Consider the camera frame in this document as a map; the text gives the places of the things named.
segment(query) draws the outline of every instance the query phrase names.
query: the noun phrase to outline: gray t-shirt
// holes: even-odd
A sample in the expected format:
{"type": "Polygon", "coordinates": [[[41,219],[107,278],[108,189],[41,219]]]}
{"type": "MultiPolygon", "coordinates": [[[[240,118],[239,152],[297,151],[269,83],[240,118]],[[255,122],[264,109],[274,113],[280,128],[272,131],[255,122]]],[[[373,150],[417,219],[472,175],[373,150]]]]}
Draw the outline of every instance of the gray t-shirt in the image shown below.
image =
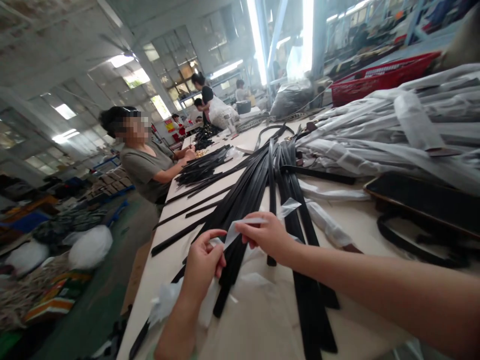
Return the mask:
{"type": "Polygon", "coordinates": [[[154,180],[154,176],[161,170],[170,169],[174,163],[171,159],[173,152],[162,144],[148,142],[156,157],[150,154],[124,146],[120,153],[121,165],[126,171],[140,195],[151,203],[169,192],[170,183],[162,184],[154,180]]]}

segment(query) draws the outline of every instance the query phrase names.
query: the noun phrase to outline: white bag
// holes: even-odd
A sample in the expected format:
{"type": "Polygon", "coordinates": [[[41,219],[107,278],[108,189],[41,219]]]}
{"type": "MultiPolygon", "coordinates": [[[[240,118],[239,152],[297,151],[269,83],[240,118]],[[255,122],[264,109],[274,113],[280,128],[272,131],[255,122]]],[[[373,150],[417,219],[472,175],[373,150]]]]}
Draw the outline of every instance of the white bag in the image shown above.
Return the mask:
{"type": "Polygon", "coordinates": [[[96,268],[107,256],[113,239],[105,225],[97,225],[85,231],[70,250],[70,269],[88,270],[96,268]]]}
{"type": "Polygon", "coordinates": [[[11,252],[5,264],[15,268],[15,275],[21,277],[36,269],[49,256],[49,247],[36,241],[24,243],[11,252]]]}
{"type": "Polygon", "coordinates": [[[224,116],[228,114],[234,121],[239,119],[239,114],[233,107],[227,105],[217,96],[213,95],[213,99],[210,101],[210,122],[216,127],[225,130],[227,128],[227,122],[225,121],[224,116]]]}

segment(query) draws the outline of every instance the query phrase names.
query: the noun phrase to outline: white table surface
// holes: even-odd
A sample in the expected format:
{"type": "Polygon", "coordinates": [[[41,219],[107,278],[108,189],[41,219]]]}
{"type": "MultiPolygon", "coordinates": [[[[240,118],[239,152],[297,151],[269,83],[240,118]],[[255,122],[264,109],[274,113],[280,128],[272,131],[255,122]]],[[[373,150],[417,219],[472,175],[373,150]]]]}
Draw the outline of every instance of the white table surface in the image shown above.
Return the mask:
{"type": "Polygon", "coordinates": [[[195,129],[198,129],[198,128],[201,128],[202,126],[204,125],[203,122],[197,122],[189,127],[186,127],[185,128],[185,132],[188,133],[188,132],[191,132],[192,130],[195,130],[195,129]]]}
{"type": "MultiPolygon", "coordinates": [[[[296,131],[300,124],[305,125],[306,122],[307,120],[290,122],[288,126],[292,130],[296,131]]],[[[253,148],[257,141],[259,132],[265,127],[266,125],[262,124],[258,127],[250,129],[249,131],[240,134],[237,138],[228,140],[227,143],[233,146],[243,145],[244,147],[250,146],[253,148]]],[[[272,129],[266,131],[262,135],[262,144],[264,144],[265,141],[275,133],[275,131],[277,130],[272,129]]],[[[283,141],[284,137],[288,135],[288,133],[285,133],[280,140],[283,141]]],[[[210,151],[223,146],[225,143],[225,141],[221,140],[217,136],[213,138],[213,141],[219,143],[212,146],[210,151]]],[[[188,139],[183,145],[184,147],[189,145],[188,139]]],[[[230,161],[222,166],[219,166],[216,171],[220,172],[231,169],[238,164],[239,161],[241,160],[230,161]]],[[[197,203],[202,199],[205,199],[208,196],[218,192],[219,190],[233,185],[241,176],[242,172],[243,170],[240,170],[223,178],[191,199],[184,197],[165,206],[160,219],[163,220],[173,214],[176,214],[186,206],[197,203]]],[[[323,191],[352,189],[352,186],[320,179],[313,179],[311,177],[302,177],[302,179],[312,185],[318,186],[323,191]]],[[[361,187],[361,184],[354,186],[356,189],[360,189],[361,187]]],[[[187,188],[178,189],[176,182],[173,181],[168,193],[168,199],[181,194],[186,189],[187,188]]],[[[218,201],[226,194],[227,192],[205,202],[202,205],[208,205],[218,201]]],[[[269,189],[267,188],[262,201],[262,207],[264,209],[268,209],[268,199],[269,189]]],[[[357,247],[365,254],[387,257],[399,256],[399,254],[396,252],[397,250],[380,235],[377,229],[376,221],[380,214],[375,210],[373,202],[342,201],[330,203],[325,202],[320,204],[353,238],[357,247]]],[[[213,210],[214,209],[209,209],[188,219],[185,219],[185,215],[181,215],[176,219],[165,223],[156,230],[152,246],[154,247],[160,244],[170,236],[176,234],[181,229],[184,229],[186,226],[199,220],[201,217],[204,217],[206,214],[208,214],[208,212],[212,212],[213,210]]],[[[181,240],[177,241],[175,244],[171,245],[157,256],[148,257],[117,359],[128,359],[130,348],[132,347],[132,344],[134,343],[138,333],[149,316],[152,306],[151,300],[158,296],[160,284],[170,283],[177,272],[182,268],[182,261],[188,254],[190,243],[200,228],[201,227],[199,226],[195,231],[190,233],[190,235],[185,236],[181,240]]],[[[316,227],[315,230],[320,246],[332,248],[332,245],[327,241],[324,233],[316,227]]],[[[288,305],[289,311],[289,314],[287,315],[291,319],[292,324],[291,333],[299,348],[302,350],[301,355],[303,357],[302,335],[299,327],[292,271],[281,265],[278,265],[277,267],[268,267],[266,265],[265,255],[262,258],[256,259],[255,261],[249,261],[248,266],[242,266],[239,277],[245,271],[251,272],[252,269],[266,279],[274,282],[276,284],[275,286],[278,287],[278,291],[282,295],[282,298],[285,299],[285,303],[288,305]]],[[[391,349],[394,349],[410,338],[410,335],[404,330],[376,315],[375,313],[365,309],[348,297],[342,295],[341,293],[337,293],[337,296],[341,309],[327,309],[326,311],[338,346],[338,354],[331,354],[323,351],[322,357],[324,359],[374,359],[387,353],[391,349]]],[[[219,326],[219,323],[221,323],[225,329],[225,323],[222,323],[222,321],[228,322],[231,320],[229,315],[231,313],[232,306],[234,307],[235,305],[232,305],[230,302],[226,303],[220,320],[212,317],[208,334],[214,332],[219,326]]],[[[160,329],[157,325],[154,326],[148,333],[148,336],[145,339],[142,348],[138,352],[136,359],[145,359],[149,351],[151,351],[151,349],[155,346],[159,336],[160,329]]]]}

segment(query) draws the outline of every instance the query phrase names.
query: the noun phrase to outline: green floor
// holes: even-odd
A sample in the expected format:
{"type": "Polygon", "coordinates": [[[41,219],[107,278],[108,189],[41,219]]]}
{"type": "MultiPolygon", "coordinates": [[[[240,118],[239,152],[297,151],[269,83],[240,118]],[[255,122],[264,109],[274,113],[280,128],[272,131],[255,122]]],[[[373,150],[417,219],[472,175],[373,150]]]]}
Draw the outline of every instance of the green floor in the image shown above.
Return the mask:
{"type": "Polygon", "coordinates": [[[113,245],[71,312],[61,319],[32,360],[75,360],[92,355],[107,340],[120,317],[137,249],[150,240],[158,222],[154,205],[133,192],[129,206],[110,230],[113,245]]]}

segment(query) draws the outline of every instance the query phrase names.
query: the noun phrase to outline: long table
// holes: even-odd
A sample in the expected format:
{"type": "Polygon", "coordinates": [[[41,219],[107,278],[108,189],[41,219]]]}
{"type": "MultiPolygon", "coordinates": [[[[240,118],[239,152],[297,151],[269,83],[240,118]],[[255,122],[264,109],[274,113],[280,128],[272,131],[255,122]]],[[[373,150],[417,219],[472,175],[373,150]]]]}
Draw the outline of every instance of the long table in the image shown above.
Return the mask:
{"type": "MultiPolygon", "coordinates": [[[[300,120],[290,122],[287,125],[294,131],[296,131],[299,125],[305,126],[308,120],[300,120]]],[[[253,149],[257,142],[258,134],[266,125],[262,124],[258,127],[252,128],[233,140],[224,141],[218,137],[213,138],[214,144],[209,147],[210,151],[225,145],[230,144],[232,146],[240,146],[242,148],[253,149]]],[[[268,130],[262,135],[262,144],[275,133],[275,129],[268,130]]],[[[184,142],[184,147],[189,145],[189,141],[184,142]]],[[[231,169],[241,160],[233,160],[228,163],[219,166],[216,172],[224,172],[231,169]]],[[[209,188],[195,195],[191,199],[186,197],[174,201],[168,204],[163,209],[160,220],[163,220],[173,214],[176,214],[185,207],[197,203],[208,196],[217,193],[219,190],[224,189],[230,185],[233,185],[241,176],[242,171],[237,171],[229,176],[223,178],[217,183],[213,184],[209,188]]],[[[309,184],[316,185],[323,191],[329,190],[348,190],[348,189],[361,189],[362,185],[348,186],[342,185],[326,180],[303,178],[309,184]]],[[[181,194],[187,190],[187,188],[178,188],[175,181],[172,181],[167,199],[181,194]]],[[[203,206],[216,202],[222,199],[227,192],[203,203],[203,206]]],[[[390,245],[380,235],[376,221],[379,217],[379,213],[375,210],[374,203],[369,201],[364,202],[325,202],[321,203],[323,208],[343,227],[343,229],[353,238],[358,248],[365,254],[398,257],[400,254],[397,250],[390,245]]],[[[263,196],[262,205],[263,209],[269,208],[269,188],[265,190],[263,196]]],[[[176,219],[169,221],[159,228],[157,228],[152,247],[160,244],[170,236],[176,234],[186,226],[204,217],[208,212],[212,212],[213,209],[206,210],[200,214],[185,219],[184,215],[177,217],[176,219]]],[[[185,236],[169,248],[161,252],[155,257],[149,256],[143,275],[141,278],[138,293],[133,304],[131,315],[128,321],[128,325],[123,336],[123,342],[121,344],[118,360],[126,360],[129,358],[130,348],[134,343],[138,333],[143,327],[145,321],[149,317],[149,313],[152,307],[151,300],[158,297],[160,285],[168,284],[172,281],[174,276],[182,267],[182,260],[187,256],[189,246],[193,237],[200,230],[200,226],[189,235],[185,236]]],[[[325,234],[315,227],[315,231],[318,237],[320,246],[325,248],[332,248],[332,245],[327,241],[325,234]]],[[[239,278],[246,274],[246,272],[256,272],[265,279],[275,283],[276,289],[284,299],[288,313],[285,316],[288,317],[292,330],[291,334],[294,341],[298,344],[300,349],[301,359],[304,359],[302,350],[302,334],[299,326],[299,316],[297,312],[297,304],[294,291],[294,283],[292,271],[286,267],[278,265],[277,267],[268,267],[266,265],[267,256],[261,256],[248,262],[248,266],[242,266],[239,274],[239,278]]],[[[394,349],[398,345],[404,343],[410,338],[410,335],[394,325],[393,323],[385,320],[379,315],[367,310],[366,308],[355,303],[348,297],[337,294],[340,303],[340,310],[327,309],[328,318],[335,336],[335,340],[338,346],[338,354],[331,354],[322,352],[324,359],[374,359],[381,356],[388,351],[394,349]]],[[[197,340],[197,348],[201,349],[201,346],[205,341],[208,342],[209,336],[214,336],[216,330],[221,325],[222,329],[228,328],[231,324],[232,329],[235,328],[234,311],[235,304],[232,301],[227,301],[223,315],[220,320],[212,317],[208,332],[201,331],[197,340]]],[[[276,329],[272,328],[271,331],[275,334],[276,329]]],[[[145,359],[148,353],[152,350],[158,341],[161,333],[161,327],[159,325],[154,326],[148,333],[143,346],[138,352],[136,359],[145,359]]],[[[232,331],[237,336],[248,336],[247,334],[238,334],[232,331]]],[[[223,343],[222,348],[226,348],[228,345],[223,343]]],[[[231,359],[228,355],[225,355],[225,359],[231,359]]]]}

